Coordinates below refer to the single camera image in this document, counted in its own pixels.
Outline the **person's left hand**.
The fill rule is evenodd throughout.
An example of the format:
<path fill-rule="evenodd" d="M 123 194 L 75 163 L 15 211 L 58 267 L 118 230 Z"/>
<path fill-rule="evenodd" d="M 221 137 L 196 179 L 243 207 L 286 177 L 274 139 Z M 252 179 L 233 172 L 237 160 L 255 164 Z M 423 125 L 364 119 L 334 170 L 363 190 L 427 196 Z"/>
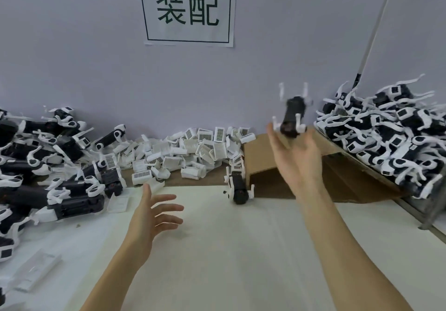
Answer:
<path fill-rule="evenodd" d="M 154 230 L 156 216 L 176 216 L 172 213 L 182 212 L 184 206 L 175 202 L 174 194 L 152 194 L 152 212 L 142 212 L 142 196 L 135 209 L 123 244 L 153 246 L 153 241 L 159 234 L 169 230 Z"/>

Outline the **person's right hand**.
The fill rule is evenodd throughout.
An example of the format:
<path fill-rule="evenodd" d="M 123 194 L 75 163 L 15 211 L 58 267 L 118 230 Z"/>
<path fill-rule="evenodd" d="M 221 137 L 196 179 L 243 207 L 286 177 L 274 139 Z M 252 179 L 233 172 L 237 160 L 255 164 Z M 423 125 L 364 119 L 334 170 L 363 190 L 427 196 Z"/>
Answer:
<path fill-rule="evenodd" d="M 273 154 L 279 173 L 300 200 L 318 197 L 324 191 L 321 152 L 314 140 L 314 132 L 309 128 L 290 147 L 281 141 L 282 151 L 279 155 Z"/>

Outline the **black drone with white legs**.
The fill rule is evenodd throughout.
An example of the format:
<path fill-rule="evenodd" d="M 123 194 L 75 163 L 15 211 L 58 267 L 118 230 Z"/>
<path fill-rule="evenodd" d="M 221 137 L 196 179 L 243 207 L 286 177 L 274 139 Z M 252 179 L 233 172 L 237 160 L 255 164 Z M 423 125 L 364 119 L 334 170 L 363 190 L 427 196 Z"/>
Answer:
<path fill-rule="evenodd" d="M 227 184 L 227 188 L 223 191 L 223 194 L 236 205 L 246 204 L 255 197 L 255 185 L 251 184 L 250 189 L 248 189 L 245 179 L 246 172 L 242 168 L 230 170 L 229 166 L 226 167 L 224 182 Z"/>
<path fill-rule="evenodd" d="M 303 123 L 303 118 L 308 106 L 312 105 L 312 100 L 308 96 L 308 82 L 304 82 L 302 94 L 285 99 L 285 85 L 279 83 L 279 98 L 285 103 L 286 109 L 282 122 L 278 122 L 276 117 L 272 117 L 272 128 L 280 132 L 287 139 L 296 139 L 305 133 L 307 126 Z"/>

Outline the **person's right forearm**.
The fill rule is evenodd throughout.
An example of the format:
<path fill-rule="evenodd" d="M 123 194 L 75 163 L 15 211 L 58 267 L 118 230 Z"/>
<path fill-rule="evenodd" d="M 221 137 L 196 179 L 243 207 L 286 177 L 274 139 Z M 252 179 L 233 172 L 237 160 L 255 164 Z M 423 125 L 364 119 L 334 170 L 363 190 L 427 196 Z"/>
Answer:
<path fill-rule="evenodd" d="M 321 184 L 292 189 L 337 311 L 414 311 L 369 258 Z"/>

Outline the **person's left forearm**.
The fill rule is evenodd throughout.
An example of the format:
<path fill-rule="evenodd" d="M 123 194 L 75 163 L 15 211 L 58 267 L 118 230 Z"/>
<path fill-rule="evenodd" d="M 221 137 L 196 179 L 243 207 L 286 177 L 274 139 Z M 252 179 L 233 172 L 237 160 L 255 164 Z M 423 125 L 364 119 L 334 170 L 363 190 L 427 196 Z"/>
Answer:
<path fill-rule="evenodd" d="M 120 311 L 137 271 L 151 250 L 152 246 L 120 246 L 79 311 Z"/>

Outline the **single white plastic casing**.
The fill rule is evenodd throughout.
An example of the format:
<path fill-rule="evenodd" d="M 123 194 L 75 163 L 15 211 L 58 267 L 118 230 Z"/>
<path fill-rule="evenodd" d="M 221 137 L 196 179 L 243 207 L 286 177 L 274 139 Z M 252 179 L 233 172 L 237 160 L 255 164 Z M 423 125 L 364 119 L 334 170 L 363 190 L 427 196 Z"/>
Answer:
<path fill-rule="evenodd" d="M 107 205 L 108 213 L 125 213 L 128 208 L 130 197 L 125 195 L 112 195 Z"/>

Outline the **brown cardboard box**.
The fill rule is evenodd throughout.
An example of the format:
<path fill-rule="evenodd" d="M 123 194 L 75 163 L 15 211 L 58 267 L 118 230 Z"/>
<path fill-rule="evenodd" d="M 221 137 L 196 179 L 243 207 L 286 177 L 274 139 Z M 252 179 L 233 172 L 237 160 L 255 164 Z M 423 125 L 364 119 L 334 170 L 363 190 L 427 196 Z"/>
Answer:
<path fill-rule="evenodd" d="M 337 203 L 368 204 L 407 197 L 406 190 L 363 164 L 318 132 L 313 133 L 322 155 L 322 177 Z M 293 194 L 274 161 L 267 134 L 243 145 L 246 185 L 255 186 L 255 197 L 291 199 Z"/>

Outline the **brown cardboard sheet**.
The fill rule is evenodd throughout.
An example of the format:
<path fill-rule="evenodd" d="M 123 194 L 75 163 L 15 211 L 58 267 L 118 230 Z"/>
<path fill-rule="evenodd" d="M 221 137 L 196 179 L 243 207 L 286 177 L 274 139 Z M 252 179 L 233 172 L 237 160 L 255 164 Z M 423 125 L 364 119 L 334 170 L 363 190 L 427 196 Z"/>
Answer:
<path fill-rule="evenodd" d="M 182 178 L 180 171 L 171 173 L 170 178 L 165 180 L 165 187 L 176 186 L 215 186 L 225 185 L 224 176 L 226 175 L 226 168 L 221 166 L 207 173 L 204 178 L 199 180 Z"/>

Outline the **pile of white plastic casings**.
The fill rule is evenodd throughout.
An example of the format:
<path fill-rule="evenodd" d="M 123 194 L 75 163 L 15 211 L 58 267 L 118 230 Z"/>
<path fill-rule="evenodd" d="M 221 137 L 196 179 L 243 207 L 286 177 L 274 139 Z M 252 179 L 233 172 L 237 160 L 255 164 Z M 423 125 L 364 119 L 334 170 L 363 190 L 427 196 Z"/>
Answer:
<path fill-rule="evenodd" d="M 103 163 L 117 179 L 112 185 L 126 187 L 126 173 L 131 172 L 133 187 L 148 184 L 153 191 L 165 186 L 190 185 L 200 182 L 207 185 L 209 173 L 225 166 L 223 179 L 210 177 L 209 185 L 224 183 L 237 191 L 249 189 L 247 145 L 257 139 L 249 128 L 216 127 L 188 129 L 164 140 L 148 139 L 124 141 L 123 149 L 115 148 L 104 156 Z"/>

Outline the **pile of unfolded black-white drones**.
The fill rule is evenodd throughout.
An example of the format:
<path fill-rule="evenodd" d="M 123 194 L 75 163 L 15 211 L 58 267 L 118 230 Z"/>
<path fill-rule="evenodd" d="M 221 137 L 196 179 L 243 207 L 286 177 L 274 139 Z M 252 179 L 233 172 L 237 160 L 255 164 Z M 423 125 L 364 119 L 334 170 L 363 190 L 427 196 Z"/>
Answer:
<path fill-rule="evenodd" d="M 35 224 L 100 213 L 126 188 L 117 157 L 128 146 L 125 124 L 91 141 L 93 130 L 71 107 L 40 121 L 0 108 L 0 263 Z"/>

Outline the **heap of folded black-white drones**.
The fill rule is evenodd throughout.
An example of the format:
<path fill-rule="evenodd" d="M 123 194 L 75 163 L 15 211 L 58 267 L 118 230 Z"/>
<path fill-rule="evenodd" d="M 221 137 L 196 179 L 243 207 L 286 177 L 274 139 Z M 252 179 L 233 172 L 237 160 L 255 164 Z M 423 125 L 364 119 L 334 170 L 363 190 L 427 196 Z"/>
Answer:
<path fill-rule="evenodd" d="M 315 128 L 349 155 L 410 196 L 426 200 L 446 180 L 446 104 L 427 103 L 435 91 L 415 93 L 414 79 L 360 97 L 343 91 L 317 111 Z"/>

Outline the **white plastic tray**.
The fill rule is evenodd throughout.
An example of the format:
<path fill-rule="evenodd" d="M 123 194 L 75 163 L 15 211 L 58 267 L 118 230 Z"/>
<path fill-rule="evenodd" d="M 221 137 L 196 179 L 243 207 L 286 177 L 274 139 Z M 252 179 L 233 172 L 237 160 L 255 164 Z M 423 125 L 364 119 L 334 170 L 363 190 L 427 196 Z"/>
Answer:
<path fill-rule="evenodd" d="M 38 250 L 16 271 L 10 281 L 12 290 L 29 293 L 62 261 L 61 254 Z"/>

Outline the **grey metal pole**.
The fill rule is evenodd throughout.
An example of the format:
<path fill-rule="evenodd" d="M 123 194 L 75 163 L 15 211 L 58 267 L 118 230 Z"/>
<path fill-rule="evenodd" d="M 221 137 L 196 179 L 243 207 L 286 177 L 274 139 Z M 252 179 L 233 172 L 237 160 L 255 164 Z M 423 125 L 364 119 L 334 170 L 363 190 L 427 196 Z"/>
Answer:
<path fill-rule="evenodd" d="M 362 57 L 358 72 L 356 74 L 356 77 L 355 77 L 355 80 L 354 80 L 354 83 L 352 86 L 352 90 L 356 90 L 358 84 L 360 83 L 361 77 L 364 73 L 365 66 L 366 66 L 369 56 L 371 54 L 372 46 L 375 42 L 375 39 L 376 39 L 378 30 L 379 30 L 379 27 L 381 25 L 381 22 L 382 22 L 388 2 L 389 2 L 389 0 L 383 0 L 383 2 L 382 2 L 382 5 L 381 5 L 379 13 L 377 15 L 374 27 L 373 27 L 371 35 L 370 35 L 370 38 L 368 40 L 364 55 Z"/>

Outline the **white paper wall sign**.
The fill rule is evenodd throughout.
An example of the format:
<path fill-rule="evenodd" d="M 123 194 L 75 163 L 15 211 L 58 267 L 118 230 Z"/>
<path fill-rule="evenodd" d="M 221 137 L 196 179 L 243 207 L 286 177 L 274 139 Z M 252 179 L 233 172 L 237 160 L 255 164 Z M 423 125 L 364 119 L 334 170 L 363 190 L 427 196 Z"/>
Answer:
<path fill-rule="evenodd" d="M 236 0 L 140 0 L 147 45 L 232 48 Z"/>

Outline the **grey metal table frame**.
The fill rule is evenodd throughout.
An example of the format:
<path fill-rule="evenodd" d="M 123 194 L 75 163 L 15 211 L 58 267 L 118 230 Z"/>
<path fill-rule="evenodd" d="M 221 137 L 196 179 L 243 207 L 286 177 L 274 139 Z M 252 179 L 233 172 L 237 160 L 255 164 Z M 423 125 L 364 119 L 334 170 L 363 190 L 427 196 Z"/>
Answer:
<path fill-rule="evenodd" d="M 419 200 L 404 197 L 395 203 L 420 223 L 419 229 L 430 231 L 446 245 L 446 198 Z"/>

